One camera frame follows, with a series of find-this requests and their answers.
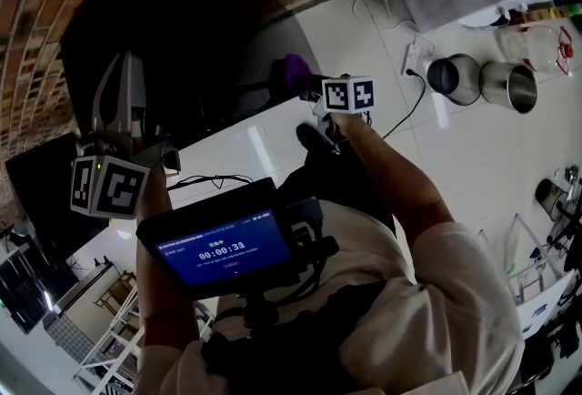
blue screen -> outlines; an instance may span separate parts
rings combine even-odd
[[[156,248],[189,286],[242,275],[290,257],[270,210]]]

white shirt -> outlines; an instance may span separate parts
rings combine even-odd
[[[320,309],[345,285],[387,280],[340,349],[344,367],[363,387],[387,394],[505,393],[524,341],[506,283],[470,231],[457,223],[430,228],[415,242],[413,271],[385,225],[351,208],[321,205],[324,234],[336,238],[340,251],[327,260],[318,291],[281,308],[279,320]],[[266,298],[283,298],[291,289],[272,290]],[[218,312],[241,304],[223,297]],[[248,332],[241,317],[221,320],[214,330],[227,339]],[[228,393],[226,380],[206,373],[200,348],[199,341],[184,352],[144,348],[134,393]]]

television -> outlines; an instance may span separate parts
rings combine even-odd
[[[76,136],[68,133],[6,162],[16,196],[35,228],[44,255],[59,264],[104,230],[106,218],[70,208]]]

hand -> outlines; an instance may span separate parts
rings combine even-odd
[[[349,137],[349,133],[359,125],[365,125],[364,120],[358,114],[329,114],[332,121],[337,125],[339,131],[345,137]]]

human arm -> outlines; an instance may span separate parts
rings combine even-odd
[[[430,179],[398,154],[360,116],[332,114],[406,234],[408,246],[426,230],[453,218]]]
[[[172,209],[166,174],[159,167],[145,185],[137,223]],[[164,345],[180,350],[199,339],[195,303],[184,295],[137,241],[137,294],[145,326],[145,346]]]

